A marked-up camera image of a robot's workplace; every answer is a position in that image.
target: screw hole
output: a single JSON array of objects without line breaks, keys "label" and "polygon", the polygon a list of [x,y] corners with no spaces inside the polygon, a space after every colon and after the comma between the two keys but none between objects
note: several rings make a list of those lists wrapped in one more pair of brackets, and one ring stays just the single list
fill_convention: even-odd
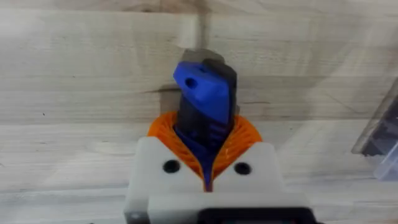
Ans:
[{"label": "screw hole", "polygon": [[239,162],[235,164],[234,170],[237,174],[240,175],[249,175],[251,173],[250,165],[245,162]]},{"label": "screw hole", "polygon": [[180,170],[180,163],[175,159],[171,159],[163,164],[163,170],[168,174],[173,174]]},{"label": "screw hole", "polygon": [[187,78],[185,80],[185,84],[187,85],[188,88],[194,89],[197,87],[198,82],[194,80],[193,78]]}]

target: hole in blue part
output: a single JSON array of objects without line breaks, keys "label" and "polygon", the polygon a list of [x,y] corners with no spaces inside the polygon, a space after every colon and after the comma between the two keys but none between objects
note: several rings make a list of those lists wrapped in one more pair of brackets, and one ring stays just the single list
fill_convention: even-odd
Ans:
[{"label": "hole in blue part", "polygon": [[193,78],[187,78],[185,80],[185,84],[188,88],[194,89],[197,87],[198,82],[196,80],[194,80]]}]

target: wooden surface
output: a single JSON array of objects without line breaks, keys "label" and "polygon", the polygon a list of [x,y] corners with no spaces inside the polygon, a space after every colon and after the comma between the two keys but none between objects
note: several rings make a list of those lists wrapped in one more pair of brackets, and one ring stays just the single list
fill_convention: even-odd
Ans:
[{"label": "wooden surface", "polygon": [[[0,3],[0,223],[122,223],[134,145],[175,108],[193,16],[79,2]],[[398,223],[397,184],[350,153],[397,76],[396,4],[259,2],[213,14],[208,48],[239,73],[287,188],[326,223]]]}]

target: clear plastic object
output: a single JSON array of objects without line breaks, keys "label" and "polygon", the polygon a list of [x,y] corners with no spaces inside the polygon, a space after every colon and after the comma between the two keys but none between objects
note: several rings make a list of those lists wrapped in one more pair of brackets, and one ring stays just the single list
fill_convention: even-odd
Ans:
[{"label": "clear plastic object", "polygon": [[374,171],[374,176],[383,181],[398,181],[398,142]]}]

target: orange flexible gripper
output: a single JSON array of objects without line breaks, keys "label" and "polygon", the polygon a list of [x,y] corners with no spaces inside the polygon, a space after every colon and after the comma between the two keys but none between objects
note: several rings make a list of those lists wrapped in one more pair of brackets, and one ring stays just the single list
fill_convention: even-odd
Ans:
[{"label": "orange flexible gripper", "polygon": [[[199,161],[188,147],[184,145],[173,129],[176,120],[177,112],[175,111],[160,115],[151,124],[147,136],[157,137],[203,180],[203,171]],[[255,127],[242,116],[236,115],[234,117],[234,128],[224,142],[213,163],[212,180],[222,173],[255,142],[261,141],[261,136]]]}]

